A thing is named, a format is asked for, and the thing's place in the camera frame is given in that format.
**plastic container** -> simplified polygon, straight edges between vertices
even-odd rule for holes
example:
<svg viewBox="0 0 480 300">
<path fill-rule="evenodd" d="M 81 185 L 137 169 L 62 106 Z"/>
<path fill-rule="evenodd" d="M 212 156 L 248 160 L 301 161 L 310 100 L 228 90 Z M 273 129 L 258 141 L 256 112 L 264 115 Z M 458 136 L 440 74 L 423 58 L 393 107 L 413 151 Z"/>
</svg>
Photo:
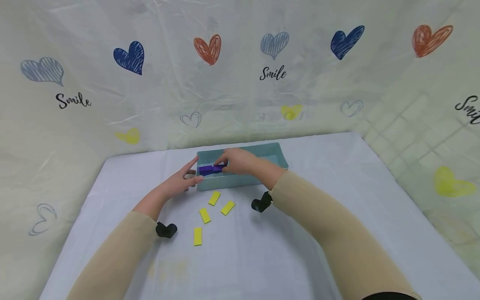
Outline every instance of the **plastic container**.
<svg viewBox="0 0 480 300">
<path fill-rule="evenodd" d="M 267 159 L 284 169 L 288 169 L 288 163 L 283 156 L 282 148 L 280 148 L 279 143 L 246 146 L 240 147 L 240 149 L 247 150 L 257 157 Z M 199 167 L 212 165 L 222 155 L 222 153 L 223 149 L 197 152 L 197 176 L 199 175 Z M 257 178 L 250 175 L 217 173 L 204 176 L 204 180 L 200 182 L 197 187 L 199 191 L 210 191 L 252 184 L 260 184 L 260 182 Z"/>
</svg>

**beige sleeve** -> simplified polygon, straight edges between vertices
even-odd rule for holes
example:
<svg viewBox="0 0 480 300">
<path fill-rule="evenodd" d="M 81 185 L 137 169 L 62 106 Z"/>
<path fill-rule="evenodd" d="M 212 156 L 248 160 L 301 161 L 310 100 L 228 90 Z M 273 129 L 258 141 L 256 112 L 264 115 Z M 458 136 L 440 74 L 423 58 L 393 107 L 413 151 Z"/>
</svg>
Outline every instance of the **beige sleeve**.
<svg viewBox="0 0 480 300">
<path fill-rule="evenodd" d="M 386 291 L 420 299 L 371 233 L 340 202 L 292 172 L 283 174 L 270 194 L 278 209 L 318 241 L 344 300 Z"/>
<path fill-rule="evenodd" d="M 155 228 L 150 217 L 129 212 L 80 273 L 67 300 L 122 300 L 157 238 Z"/>
</svg>

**heart outline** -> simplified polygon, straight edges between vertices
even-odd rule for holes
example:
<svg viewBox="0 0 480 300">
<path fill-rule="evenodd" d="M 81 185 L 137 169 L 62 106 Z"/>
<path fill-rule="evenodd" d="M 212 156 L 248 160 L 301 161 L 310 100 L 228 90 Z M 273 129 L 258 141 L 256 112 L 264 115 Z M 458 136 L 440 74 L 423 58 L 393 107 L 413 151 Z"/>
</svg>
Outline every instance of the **heart outline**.
<svg viewBox="0 0 480 300">
<path fill-rule="evenodd" d="M 145 51 L 139 41 L 131 42 L 128 52 L 122 48 L 115 48 L 113 50 L 113 59 L 122 68 L 142 76 Z"/>
<path fill-rule="evenodd" d="M 54 217 L 55 217 L 55 220 L 57 220 L 57 213 L 55 212 L 55 209 L 54 209 L 51 205 L 46 204 L 46 203 L 41 203 L 41 204 L 37 205 L 37 206 L 36 206 L 36 213 L 40 216 L 40 218 L 42 218 L 42 220 L 36 222 L 36 223 L 32 226 L 32 228 L 31 228 L 30 231 L 28 232 L 28 235 L 29 235 L 29 236 L 32 236 L 32 237 L 33 237 L 33 236 L 39 235 L 39 234 L 41 234 L 41 233 L 44 233 L 45 231 L 49 230 L 49 229 L 52 228 L 52 226 L 53 226 L 53 224 L 52 224 L 50 227 L 48 227 L 47 229 L 42 230 L 42 231 L 37 231 L 37 230 L 35 229 L 38 225 L 40 225 L 40 224 L 42 224 L 42 223 L 45 223 L 45 222 L 48 222 L 47 218 L 45 218 L 45 216 L 44 216 L 43 213 L 42 213 L 42 209 L 45 209 L 45 210 L 47 210 L 48 212 L 50 212 L 51 214 L 53 214 Z"/>
<path fill-rule="evenodd" d="M 447 25 L 432 35 L 430 26 L 423 24 L 415 29 L 412 37 L 413 50 L 418 58 L 429 55 L 443 44 L 453 32 L 453 26 Z"/>
<path fill-rule="evenodd" d="M 346 112 L 343 111 L 343 106 L 344 106 L 345 104 L 347 104 L 347 105 L 348 105 L 348 109 L 350 109 L 350 108 L 351 108 L 354 104 L 356 104 L 356 103 L 359 104 L 359 107 L 353 112 L 353 114 L 348 115 Z M 345 101 L 345 102 L 343 102 L 343 103 L 340 105 L 340 111 L 342 112 L 342 114 L 343 114 L 344 116 L 346 116 L 346 117 L 349 117 L 349 118 L 355 116 L 356 114 L 358 114 L 358 113 L 361 111 L 362 108 L 363 108 L 363 101 L 361 101 L 361 100 L 353 101 L 352 104 L 350 104 L 348 101 Z"/>
<path fill-rule="evenodd" d="M 192 126 L 190 123 L 192 122 L 192 117 L 193 116 L 197 116 L 198 117 L 198 121 L 197 121 L 197 125 L 196 126 Z M 185 122 L 183 120 L 183 118 L 188 118 L 189 119 L 189 123 Z M 198 112 L 198 111 L 194 111 L 193 113 L 191 113 L 190 116 L 187 116 L 187 115 L 181 115 L 180 116 L 180 121 L 187 125 L 187 126 L 190 126 L 190 127 L 193 127 L 193 128 L 197 128 L 198 126 L 200 126 L 200 122 L 202 122 L 202 115 Z"/>
<path fill-rule="evenodd" d="M 444 197 L 461 197 L 472 195 L 476 192 L 475 184 L 455 179 L 453 171 L 446 166 L 440 166 L 433 176 L 435 191 Z"/>
<path fill-rule="evenodd" d="M 260 51 L 270 55 L 275 60 L 277 55 L 287 46 L 289 40 L 290 35 L 285 31 L 278 33 L 275 37 L 267 33 L 260 42 Z"/>
<path fill-rule="evenodd" d="M 115 136 L 130 145 L 136 145 L 140 142 L 140 131 L 137 128 L 131 128 L 127 133 L 116 132 Z"/>
<path fill-rule="evenodd" d="M 198 55 L 200 55 L 200 57 L 209 65 L 213 66 L 220 56 L 222 38 L 220 35 L 214 35 L 210 39 L 210 44 L 207 45 L 203 39 L 196 37 L 193 39 L 193 46 L 195 47 L 195 50 L 197 50 Z"/>
<path fill-rule="evenodd" d="M 42 57 L 38 62 L 24 60 L 20 63 L 20 69 L 25 77 L 31 81 L 55 82 L 63 86 L 61 82 L 64 75 L 63 67 L 51 57 Z"/>
<path fill-rule="evenodd" d="M 335 32 L 332 41 L 330 42 L 330 49 L 333 54 L 335 54 L 339 60 L 342 60 L 359 41 L 364 31 L 365 26 L 360 25 L 350 31 L 348 36 L 345 36 L 345 32 L 341 30 Z"/>
<path fill-rule="evenodd" d="M 301 113 L 302 105 L 287 106 L 283 105 L 281 108 L 282 117 L 287 121 L 295 120 Z"/>
</svg>

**blue heart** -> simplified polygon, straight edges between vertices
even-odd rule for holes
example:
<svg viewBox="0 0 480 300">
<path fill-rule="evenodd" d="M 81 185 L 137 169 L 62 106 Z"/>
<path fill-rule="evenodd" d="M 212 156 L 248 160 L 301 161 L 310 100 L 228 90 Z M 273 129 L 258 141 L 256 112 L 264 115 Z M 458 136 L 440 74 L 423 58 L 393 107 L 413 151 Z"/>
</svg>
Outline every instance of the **blue heart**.
<svg viewBox="0 0 480 300">
<path fill-rule="evenodd" d="M 260 50 L 263 53 L 270 55 L 273 60 L 275 60 L 275 57 L 288 44 L 289 39 L 290 36 L 286 32 L 280 32 L 275 37 L 271 34 L 266 34 L 260 43 Z"/>
<path fill-rule="evenodd" d="M 128 48 L 128 52 L 122 48 L 115 48 L 113 50 L 113 58 L 122 68 L 142 75 L 145 53 L 144 47 L 140 42 L 133 41 Z"/>
<path fill-rule="evenodd" d="M 55 220 L 57 220 L 57 213 L 55 212 L 55 209 L 46 203 L 37 205 L 36 213 L 42 220 L 33 225 L 32 229 L 30 229 L 30 232 L 28 232 L 28 235 L 30 236 L 39 235 L 40 233 L 49 230 Z"/>
<path fill-rule="evenodd" d="M 35 82 L 55 82 L 63 86 L 63 68 L 60 63 L 50 57 L 42 57 L 38 62 L 34 60 L 24 60 L 20 64 L 22 73 L 31 81 Z"/>
<path fill-rule="evenodd" d="M 353 29 L 348 36 L 345 36 L 343 31 L 335 32 L 332 42 L 330 43 L 333 54 L 335 54 L 339 60 L 342 60 L 345 54 L 349 52 L 361 38 L 364 30 L 365 26 L 360 25 Z"/>
</svg>

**red heart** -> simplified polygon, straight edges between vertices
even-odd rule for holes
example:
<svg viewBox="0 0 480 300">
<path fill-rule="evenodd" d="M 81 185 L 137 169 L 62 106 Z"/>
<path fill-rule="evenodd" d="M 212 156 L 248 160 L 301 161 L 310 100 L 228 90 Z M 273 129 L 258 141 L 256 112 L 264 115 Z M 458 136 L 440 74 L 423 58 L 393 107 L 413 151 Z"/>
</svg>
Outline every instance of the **red heart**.
<svg viewBox="0 0 480 300">
<path fill-rule="evenodd" d="M 440 28 L 432 36 L 432 29 L 428 25 L 420 25 L 415 29 L 412 38 L 413 49 L 417 53 L 417 57 L 429 55 L 437 49 L 453 31 L 452 25 Z"/>
<path fill-rule="evenodd" d="M 193 45 L 195 50 L 197 50 L 198 55 L 208 62 L 209 65 L 213 66 L 218 60 L 220 55 L 220 48 L 222 47 L 222 39 L 219 35 L 214 35 L 210 39 L 210 45 L 207 45 L 204 40 L 199 37 L 196 37 L 193 40 Z"/>
</svg>

